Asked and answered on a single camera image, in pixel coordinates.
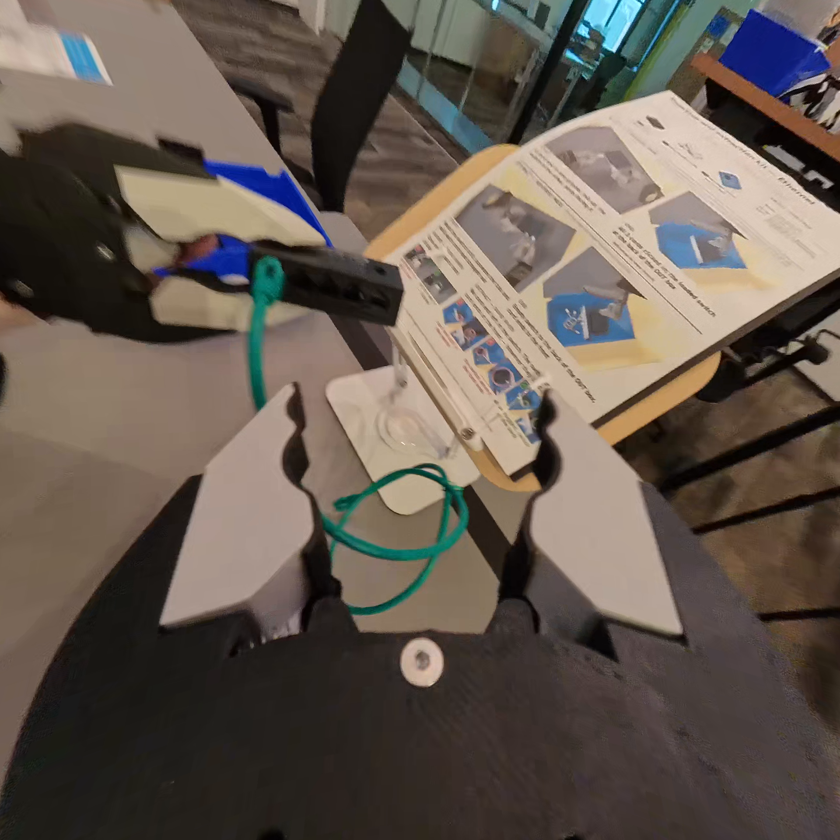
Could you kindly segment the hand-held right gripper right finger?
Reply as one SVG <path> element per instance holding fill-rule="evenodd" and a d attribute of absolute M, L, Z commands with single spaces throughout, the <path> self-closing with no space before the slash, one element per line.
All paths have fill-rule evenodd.
<path fill-rule="evenodd" d="M 556 391 L 542 397 L 537 433 L 539 488 L 507 552 L 499 600 L 525 602 L 539 633 L 578 643 L 607 623 L 681 639 L 642 480 Z"/>

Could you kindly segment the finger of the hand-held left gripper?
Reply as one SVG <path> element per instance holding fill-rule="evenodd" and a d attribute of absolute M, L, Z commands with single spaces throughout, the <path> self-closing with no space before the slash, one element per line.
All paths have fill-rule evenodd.
<path fill-rule="evenodd" d="M 225 235 L 253 243 L 325 247 L 327 239 L 290 209 L 224 177 L 199 178 L 116 165 L 121 196 L 160 238 L 187 243 Z"/>
<path fill-rule="evenodd" d="M 255 309 L 245 285 L 217 290 L 180 276 L 162 279 L 149 303 L 158 323 L 186 328 L 249 328 Z"/>

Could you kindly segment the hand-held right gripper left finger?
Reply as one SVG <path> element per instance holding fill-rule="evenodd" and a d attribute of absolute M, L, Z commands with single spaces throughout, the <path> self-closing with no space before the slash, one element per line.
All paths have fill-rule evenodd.
<path fill-rule="evenodd" d="M 306 417 L 290 383 L 209 462 L 162 608 L 162 629 L 245 616 L 261 641 L 299 634 L 308 609 L 336 595 L 309 468 Z"/>

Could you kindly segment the blue plastic bin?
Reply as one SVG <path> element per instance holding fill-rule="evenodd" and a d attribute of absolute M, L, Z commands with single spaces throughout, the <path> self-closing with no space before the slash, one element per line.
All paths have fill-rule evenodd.
<path fill-rule="evenodd" d="M 282 172 L 278 175 L 270 175 L 265 171 L 253 167 L 242 167 L 231 164 L 213 164 L 211 169 L 213 177 L 227 178 L 254 193 L 267 197 L 290 209 L 294 214 L 300 216 L 312 224 L 320 233 L 324 234 L 327 239 L 326 247 L 331 247 L 329 239 L 322 230 L 318 218 L 310 209 L 308 202 L 303 198 L 288 173 Z M 217 251 L 205 259 L 196 260 L 186 265 L 175 265 L 168 269 L 156 269 L 154 274 L 158 277 L 159 282 L 165 277 L 185 277 L 219 291 L 223 289 L 223 284 L 230 286 L 245 285 L 252 295 L 248 278 L 249 251 L 251 246 L 261 241 L 278 245 L 280 243 L 270 240 L 247 243 L 225 235 L 216 235 L 219 237 L 220 242 Z M 282 302 L 271 303 L 271 306 L 301 308 Z"/>

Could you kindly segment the black network switch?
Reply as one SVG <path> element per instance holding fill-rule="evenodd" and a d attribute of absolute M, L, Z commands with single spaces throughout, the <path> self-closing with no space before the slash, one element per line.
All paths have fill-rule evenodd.
<path fill-rule="evenodd" d="M 403 303 L 396 266 L 336 248 L 258 242 L 248 254 L 248 283 L 255 299 L 383 327 L 396 325 Z"/>

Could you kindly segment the black office chair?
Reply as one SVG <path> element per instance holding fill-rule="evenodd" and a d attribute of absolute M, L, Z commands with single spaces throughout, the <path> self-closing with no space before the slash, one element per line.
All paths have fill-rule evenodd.
<path fill-rule="evenodd" d="M 361 1 L 310 124 L 311 169 L 291 173 L 318 209 L 342 213 L 350 176 L 403 68 L 412 33 L 383 1 Z"/>

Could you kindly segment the white paper leaflets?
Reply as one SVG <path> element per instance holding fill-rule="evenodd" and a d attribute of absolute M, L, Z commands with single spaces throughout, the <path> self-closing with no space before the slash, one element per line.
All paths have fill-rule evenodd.
<path fill-rule="evenodd" d="M 20 2 L 1 2 L 1 70 L 112 86 L 89 37 L 31 23 Z"/>

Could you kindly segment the printed instruction sheet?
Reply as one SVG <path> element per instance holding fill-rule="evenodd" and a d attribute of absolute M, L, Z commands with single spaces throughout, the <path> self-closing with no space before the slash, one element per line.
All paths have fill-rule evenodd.
<path fill-rule="evenodd" d="M 838 212 L 669 91 L 511 153 L 388 256 L 395 336 L 506 476 L 838 278 Z"/>

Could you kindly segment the black pole stand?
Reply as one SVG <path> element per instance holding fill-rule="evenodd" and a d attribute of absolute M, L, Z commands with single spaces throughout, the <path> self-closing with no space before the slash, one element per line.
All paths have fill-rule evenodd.
<path fill-rule="evenodd" d="M 565 50 L 568 48 L 575 30 L 580 24 L 581 17 L 588 8 L 590 1 L 572 1 L 558 27 L 558 31 L 551 47 L 541 64 L 539 74 L 535 81 L 531 84 L 528 91 L 528 98 L 523 107 L 521 117 L 519 120 L 519 128 L 521 128 L 520 135 L 522 136 L 524 130 L 529 126 L 531 119 L 536 112 L 537 106 L 549 85 L 551 76 L 559 65 Z"/>

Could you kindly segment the small blue storage box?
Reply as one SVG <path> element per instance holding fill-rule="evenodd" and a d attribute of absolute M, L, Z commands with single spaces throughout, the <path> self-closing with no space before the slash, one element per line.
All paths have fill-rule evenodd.
<path fill-rule="evenodd" d="M 824 45 L 756 9 L 748 11 L 719 63 L 776 98 L 832 67 Z"/>

